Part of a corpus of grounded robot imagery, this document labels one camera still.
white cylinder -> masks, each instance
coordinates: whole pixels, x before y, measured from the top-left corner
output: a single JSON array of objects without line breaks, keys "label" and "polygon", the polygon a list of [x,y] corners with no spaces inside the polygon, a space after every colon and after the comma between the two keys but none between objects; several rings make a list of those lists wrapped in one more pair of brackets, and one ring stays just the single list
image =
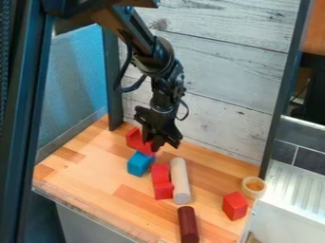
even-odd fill
[{"label": "white cylinder", "polygon": [[173,158],[170,161],[171,181],[174,184],[173,197],[176,204],[187,204],[192,201],[188,182],[186,162],[183,158]]}]

red cube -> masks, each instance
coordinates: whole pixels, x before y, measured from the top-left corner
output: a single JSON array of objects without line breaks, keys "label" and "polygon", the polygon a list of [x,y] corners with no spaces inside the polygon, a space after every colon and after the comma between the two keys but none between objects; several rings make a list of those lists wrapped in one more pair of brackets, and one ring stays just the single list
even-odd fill
[{"label": "red cube", "polygon": [[147,156],[154,156],[155,152],[152,151],[152,143],[153,141],[151,140],[149,142],[146,142],[145,144],[142,144],[142,146],[138,148],[138,151]]},{"label": "red cube", "polygon": [[240,192],[234,192],[223,197],[222,209],[234,221],[246,216],[248,202]]},{"label": "red cube", "polygon": [[169,163],[154,163],[151,165],[151,176],[154,185],[170,182]]},{"label": "red cube", "polygon": [[125,135],[126,145],[129,148],[136,149],[146,156],[154,156],[152,151],[152,141],[143,143],[143,137],[138,127],[129,130]]},{"label": "red cube", "polygon": [[138,127],[134,127],[129,130],[126,135],[126,145],[132,149],[138,149],[143,146],[143,141],[141,138],[141,131]]},{"label": "red cube", "polygon": [[173,198],[174,185],[171,182],[155,184],[154,189],[156,200]]}]

wooden block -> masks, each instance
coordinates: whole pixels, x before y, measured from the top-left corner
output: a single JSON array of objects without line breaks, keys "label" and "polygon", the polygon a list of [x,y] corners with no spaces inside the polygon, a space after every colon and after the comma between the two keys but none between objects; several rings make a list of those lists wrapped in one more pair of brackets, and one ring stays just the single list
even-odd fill
[{"label": "wooden block", "polygon": [[127,172],[140,178],[153,161],[154,157],[146,156],[137,151],[127,162]]},{"label": "wooden block", "polygon": [[179,215],[182,243],[200,242],[194,208],[190,206],[180,207],[177,213]]},{"label": "wooden block", "polygon": [[186,162],[182,158],[170,161],[171,181],[175,187],[173,198],[176,204],[187,204],[192,201],[190,185],[186,169]]},{"label": "wooden block", "polygon": [[173,198],[174,186],[171,182],[156,184],[154,185],[154,190],[156,200]]},{"label": "wooden block", "polygon": [[134,127],[129,130],[125,135],[126,145],[129,148],[136,149],[139,152],[147,156],[154,156],[152,151],[152,141],[143,143],[142,134],[140,128]]},{"label": "wooden block", "polygon": [[154,156],[155,152],[152,151],[152,141],[146,142],[138,148],[138,151],[147,156]]},{"label": "wooden block", "polygon": [[129,148],[137,149],[143,146],[141,131],[138,127],[134,127],[129,130],[125,135],[126,145]]},{"label": "wooden block", "polygon": [[165,184],[170,182],[169,163],[154,163],[151,166],[152,183]]},{"label": "wooden block", "polygon": [[240,192],[234,192],[223,197],[222,209],[234,221],[246,216],[248,202]]}]

wooden cylinder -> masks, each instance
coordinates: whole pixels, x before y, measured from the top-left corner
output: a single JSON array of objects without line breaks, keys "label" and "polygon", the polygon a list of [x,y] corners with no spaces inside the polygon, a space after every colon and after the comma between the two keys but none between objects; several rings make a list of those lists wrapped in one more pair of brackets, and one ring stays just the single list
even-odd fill
[{"label": "wooden cylinder", "polygon": [[177,213],[179,215],[182,243],[200,242],[194,209],[190,206],[184,206],[180,207]]},{"label": "wooden cylinder", "polygon": [[176,204],[187,204],[192,201],[188,182],[186,162],[182,158],[170,161],[171,181],[174,184],[173,198]]}]

black metal frame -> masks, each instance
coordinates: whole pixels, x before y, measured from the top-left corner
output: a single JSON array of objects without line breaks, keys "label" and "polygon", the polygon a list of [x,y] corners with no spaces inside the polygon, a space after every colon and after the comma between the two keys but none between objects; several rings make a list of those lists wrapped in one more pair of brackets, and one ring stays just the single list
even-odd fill
[{"label": "black metal frame", "polygon": [[39,0],[19,1],[15,16],[0,144],[0,242],[4,243],[25,238],[53,23]]},{"label": "black metal frame", "polygon": [[120,73],[119,44],[117,37],[109,29],[103,28],[103,42],[105,51],[105,72],[107,109],[109,114],[108,127],[110,131],[115,130],[123,122],[123,105],[121,85],[114,88],[113,80]]},{"label": "black metal frame", "polygon": [[277,127],[280,121],[280,117],[283,114],[284,107],[288,102],[288,93],[290,89],[290,83],[296,76],[295,70],[299,66],[301,55],[301,44],[303,39],[303,32],[305,23],[308,19],[310,0],[301,0],[299,10],[296,18],[295,30],[292,38],[292,42],[289,49],[289,55],[284,69],[282,82],[277,94],[277,103],[274,111],[274,115],[271,121],[271,127],[269,130],[268,139],[266,141],[265,150],[262,158],[262,163],[259,170],[259,177],[265,179],[266,173],[269,167],[270,159],[272,156],[273,145],[276,138]]}]

